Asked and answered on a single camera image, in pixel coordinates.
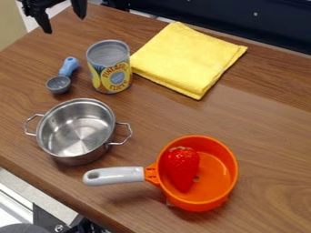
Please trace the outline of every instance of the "gray handle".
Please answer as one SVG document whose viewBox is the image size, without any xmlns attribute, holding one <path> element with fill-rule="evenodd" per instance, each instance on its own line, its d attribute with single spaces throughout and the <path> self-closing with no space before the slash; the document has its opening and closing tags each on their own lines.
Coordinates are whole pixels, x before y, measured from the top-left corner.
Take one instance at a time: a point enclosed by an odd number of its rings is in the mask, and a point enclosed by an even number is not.
<svg viewBox="0 0 311 233">
<path fill-rule="evenodd" d="M 28 125 L 28 123 L 29 123 L 30 121 L 32 121 L 32 120 L 35 119 L 36 117 L 43 117 L 43 116 L 44 116 L 44 114 L 38 114 L 38 113 L 36 113 L 36 114 L 34 114 L 33 116 L 31 116 L 30 118 L 28 118 L 28 119 L 24 122 L 24 132 L 25 132 L 27 135 L 36 136 L 36 134 L 30 133 L 30 132 L 28 131 L 27 125 Z"/>
<path fill-rule="evenodd" d="M 108 167 L 90 170 L 83 175 L 88 186 L 104 186 L 145 180 L 143 167 Z"/>
<path fill-rule="evenodd" d="M 115 123 L 118 124 L 118 125 L 127 126 L 129 135 L 128 135 L 122 142 L 108 142 L 107 144 L 108 144 L 109 146 L 121 146 L 121 145 L 123 145 L 130 137 L 132 137 L 132 135 L 133 135 L 133 130 L 132 130 L 130 124 L 124 123 L 124 122 L 115 122 Z"/>
</svg>

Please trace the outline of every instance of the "tin can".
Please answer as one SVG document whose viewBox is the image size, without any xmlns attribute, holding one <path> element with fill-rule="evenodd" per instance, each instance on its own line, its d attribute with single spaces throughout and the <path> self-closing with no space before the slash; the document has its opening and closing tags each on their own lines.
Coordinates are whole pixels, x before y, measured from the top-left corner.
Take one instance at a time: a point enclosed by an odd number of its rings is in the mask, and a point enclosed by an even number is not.
<svg viewBox="0 0 311 233">
<path fill-rule="evenodd" d="M 97 91 L 114 94 L 132 84 L 130 51 L 126 43 L 119 40 L 100 41 L 87 49 L 86 59 Z"/>
</svg>

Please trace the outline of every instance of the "wooden table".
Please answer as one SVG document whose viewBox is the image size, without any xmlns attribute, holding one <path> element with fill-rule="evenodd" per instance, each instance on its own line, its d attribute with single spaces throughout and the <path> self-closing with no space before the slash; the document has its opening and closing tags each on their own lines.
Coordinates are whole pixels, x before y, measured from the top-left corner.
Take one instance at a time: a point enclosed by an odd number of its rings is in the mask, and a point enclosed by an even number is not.
<svg viewBox="0 0 311 233">
<path fill-rule="evenodd" d="M 67 9 L 52 25 L 52 35 L 37 29 L 0 53 L 1 167 L 115 232 L 311 232 L 310 59 L 222 37 L 249 49 L 201 101 L 139 76 L 125 92 L 108 96 L 91 86 L 86 49 L 114 38 L 134 53 L 166 23 L 90 5 L 85 21 Z M 81 61 L 72 89 L 52 96 L 45 81 L 67 56 Z M 23 124 L 76 97 L 106 102 L 135 135 L 93 164 L 65 167 L 24 134 Z M 221 208 L 168 208 L 161 190 L 147 183 L 82 183 L 89 169 L 147 166 L 166 143 L 188 134 L 218 138 L 236 154 L 238 183 Z"/>
</svg>

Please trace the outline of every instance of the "metal pot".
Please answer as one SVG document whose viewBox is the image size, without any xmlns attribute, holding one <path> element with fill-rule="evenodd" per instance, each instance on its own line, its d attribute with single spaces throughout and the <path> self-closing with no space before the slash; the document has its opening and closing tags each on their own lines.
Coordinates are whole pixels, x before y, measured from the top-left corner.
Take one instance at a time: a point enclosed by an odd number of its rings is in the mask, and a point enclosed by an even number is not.
<svg viewBox="0 0 311 233">
<path fill-rule="evenodd" d="M 41 117 L 35 133 L 27 124 Z M 112 142 L 115 124 L 127 126 L 129 135 Z M 121 146 L 133 135 L 128 123 L 115 121 L 111 108 L 95 99 L 78 98 L 59 104 L 47 113 L 34 114 L 24 124 L 25 133 L 36 136 L 39 146 L 57 162 L 83 165 L 100 158 L 110 146 Z"/>
</svg>

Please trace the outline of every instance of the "yellow cloth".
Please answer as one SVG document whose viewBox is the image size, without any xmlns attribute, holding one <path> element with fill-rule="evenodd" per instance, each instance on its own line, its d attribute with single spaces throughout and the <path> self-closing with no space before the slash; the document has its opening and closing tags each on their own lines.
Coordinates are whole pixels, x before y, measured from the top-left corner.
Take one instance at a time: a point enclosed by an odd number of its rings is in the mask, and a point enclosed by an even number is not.
<svg viewBox="0 0 311 233">
<path fill-rule="evenodd" d="M 134 53 L 131 65 L 140 76 L 201 99 L 246 50 L 177 22 Z"/>
</svg>

